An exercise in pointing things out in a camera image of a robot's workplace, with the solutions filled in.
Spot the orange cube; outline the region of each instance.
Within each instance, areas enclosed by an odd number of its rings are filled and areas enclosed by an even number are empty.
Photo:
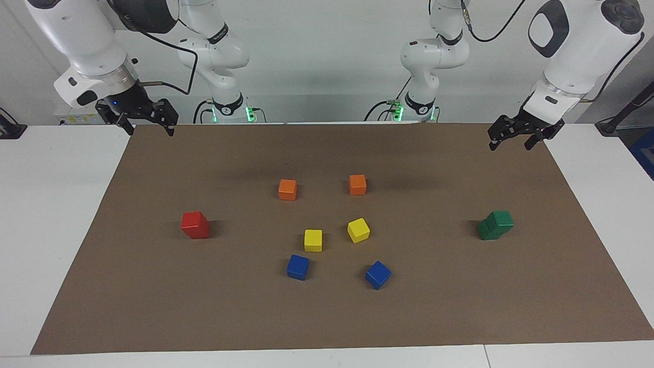
[[[365,175],[350,175],[350,195],[362,196],[366,193],[368,186],[366,185]]]
[[[295,200],[298,195],[298,182],[295,180],[282,179],[279,182],[279,199]]]

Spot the black cable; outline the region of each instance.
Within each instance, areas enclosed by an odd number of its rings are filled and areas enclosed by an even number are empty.
[[[196,121],[198,121],[198,114],[199,114],[199,112],[200,112],[200,109],[201,109],[204,105],[207,105],[208,103],[209,103],[209,102],[207,102],[207,100],[204,100],[204,101],[200,102],[200,104],[196,107],[196,112],[193,114],[193,124],[195,124]]]
[[[441,108],[436,106],[434,109],[438,109],[438,115],[436,115],[436,123],[438,123],[438,119],[441,117]]]
[[[629,55],[631,55],[631,53],[634,52],[634,50],[636,50],[636,48],[638,48],[638,46],[643,42],[644,39],[645,39],[645,32],[641,32],[640,33],[640,39],[638,40],[638,42],[620,59],[620,61],[615,65],[615,67],[613,67],[613,70],[611,70],[611,73],[609,73],[609,76],[606,77],[606,80],[604,81],[604,84],[602,85],[602,88],[600,88],[600,91],[597,92],[597,96],[595,96],[595,98],[593,98],[592,100],[584,99],[584,100],[581,100],[580,102],[581,103],[592,103],[592,102],[597,101],[597,99],[602,95],[602,93],[604,93],[604,89],[609,84],[609,81],[613,77],[613,74],[615,74],[615,71],[617,71],[617,68],[619,68],[620,65],[623,62],[625,62],[625,60],[629,57]]]
[[[267,123],[268,123],[268,118],[266,118],[266,112],[265,112],[263,109],[261,109],[261,108],[259,108],[259,111],[261,111],[261,114],[264,115],[264,123],[267,124]]]
[[[2,107],[0,107],[0,111],[2,111],[6,116],[10,117],[11,120],[14,121],[14,125],[19,125],[19,124],[18,124],[18,120],[16,120],[16,118],[14,118],[14,117],[13,117],[13,116],[12,116],[12,115],[7,111],[7,110],[5,110],[5,109],[3,109]]]
[[[637,105],[636,108],[639,109],[639,108],[647,105],[652,99],[654,99],[654,95],[652,95],[652,97],[648,98],[647,101],[641,103],[640,105]]]
[[[139,27],[136,26],[134,23],[132,23],[131,20],[127,16],[125,16],[124,14],[122,14],[121,12],[118,11],[116,6],[114,5],[113,0],[107,0],[107,4],[109,4],[109,7],[118,15],[118,17],[120,18],[120,20],[123,23],[129,24],[133,29],[136,29],[140,34],[144,35],[145,37],[148,37],[149,39],[151,39],[151,40],[153,40],[155,42],[158,42],[158,43],[160,43],[162,45],[168,46],[170,48],[174,48],[175,50],[188,52],[189,54],[193,54],[195,56],[195,62],[193,63],[193,68],[191,70],[191,77],[190,77],[190,79],[188,81],[188,91],[184,91],[183,89],[179,88],[178,86],[175,86],[175,85],[172,85],[170,83],[163,82],[163,81],[140,83],[141,86],[166,86],[166,87],[170,87],[170,88],[172,88],[172,89],[174,89],[176,91],[179,91],[180,93],[188,96],[191,93],[191,87],[193,86],[193,79],[196,76],[196,69],[198,68],[199,56],[198,56],[197,52],[195,52],[193,50],[188,50],[187,48],[179,47],[177,45],[173,45],[172,43],[168,43],[168,42],[166,42],[166,41],[164,41],[162,39],[159,39],[159,38],[145,32],[145,31],[143,31],[142,29],[139,29]],[[184,22],[182,20],[180,20],[180,19],[177,19],[177,21],[182,22],[182,24],[184,24]]]
[[[368,114],[366,114],[366,118],[364,119],[364,121],[368,121],[368,118],[369,118],[370,115],[373,113],[373,111],[375,111],[379,106],[382,106],[382,105],[385,105],[385,104],[386,104],[386,101],[377,102],[377,103],[372,107],[372,109],[370,109],[370,111],[368,111]]]
[[[522,0],[522,1],[520,2],[520,4],[518,5],[518,7],[515,8],[515,10],[513,11],[513,14],[511,14],[511,17],[509,18],[509,20],[507,20],[506,23],[504,24],[504,27],[502,27],[502,29],[500,29],[500,31],[499,31],[495,36],[493,36],[493,37],[491,37],[491,38],[489,38],[489,39],[481,39],[481,38],[479,38],[479,37],[475,34],[475,32],[472,30],[472,20],[470,19],[470,12],[468,11],[468,8],[467,8],[467,6],[466,6],[464,0],[461,0],[461,9],[463,10],[463,17],[464,17],[464,19],[466,20],[466,24],[468,25],[468,31],[470,31],[470,34],[472,35],[472,37],[473,37],[475,40],[479,41],[479,42],[491,42],[491,41],[495,40],[497,37],[499,37],[499,36],[504,32],[504,30],[509,26],[509,24],[511,24],[511,22],[513,21],[513,19],[515,18],[515,16],[516,16],[516,15],[518,14],[518,12],[520,11],[520,8],[523,7],[523,5],[525,4],[525,2],[526,2],[526,0]]]
[[[402,93],[404,92],[404,90],[405,90],[405,89],[407,88],[407,86],[409,85],[409,82],[411,82],[411,78],[413,78],[413,76],[410,76],[410,77],[407,79],[407,82],[404,83],[404,86],[403,86],[402,89],[400,90],[400,93],[398,93],[398,96],[395,97],[395,100],[400,99],[400,96],[402,95]],[[386,114],[386,117],[384,117],[384,121],[386,121],[387,119],[388,119],[388,113]]]
[[[213,113],[213,110],[212,109],[202,110],[202,112],[200,113],[200,124],[204,124],[204,122],[202,121],[202,115],[204,115],[204,113]]]
[[[141,83],[142,85],[146,85],[146,86],[147,85],[161,85],[161,86],[170,87],[170,88],[172,88],[174,90],[177,90],[177,91],[181,92],[182,94],[188,96],[191,93],[191,87],[193,87],[193,79],[196,76],[196,69],[198,68],[199,56],[198,56],[197,52],[195,52],[193,50],[189,50],[187,48],[179,47],[177,45],[173,45],[172,43],[168,43],[168,42],[166,42],[166,41],[164,41],[162,39],[158,39],[157,37],[155,37],[155,36],[153,36],[153,35],[151,35],[151,34],[149,34],[147,32],[144,32],[144,31],[139,31],[139,33],[144,35],[145,37],[148,37],[149,39],[151,39],[153,41],[159,42],[162,45],[174,48],[175,50],[188,52],[189,54],[193,54],[195,56],[195,61],[193,63],[193,68],[191,69],[191,77],[190,77],[190,79],[188,81],[188,90],[187,91],[184,91],[183,89],[179,88],[178,86],[174,86],[174,85],[172,85],[170,83],[166,83],[166,82],[162,82],[162,81],[143,82],[143,83]]]
[[[391,109],[382,111],[381,114],[379,114],[379,117],[377,118],[377,121],[381,121],[381,115],[387,114],[386,117],[384,118],[384,121],[386,121],[388,119],[388,113],[392,113],[392,112],[393,112],[393,110],[391,110]]]

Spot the yellow cube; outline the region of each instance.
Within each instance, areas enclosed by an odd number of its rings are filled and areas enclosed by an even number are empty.
[[[322,251],[322,230],[304,231],[304,251]]]
[[[356,244],[370,237],[370,228],[366,220],[358,219],[347,224],[347,233],[350,234],[350,238]]]

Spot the white table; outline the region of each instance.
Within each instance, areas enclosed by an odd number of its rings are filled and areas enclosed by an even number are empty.
[[[113,126],[0,141],[0,367],[654,367],[654,342],[27,357],[127,142]],[[593,126],[566,126],[547,145],[653,323],[654,182]]]

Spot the blue cube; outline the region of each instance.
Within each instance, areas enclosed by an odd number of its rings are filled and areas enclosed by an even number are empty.
[[[290,278],[304,281],[307,279],[307,273],[309,272],[309,259],[305,257],[300,257],[299,255],[290,256],[288,261],[288,266],[286,268],[286,274]]]
[[[390,270],[382,263],[375,262],[366,272],[366,280],[377,290],[379,290],[390,278]]]

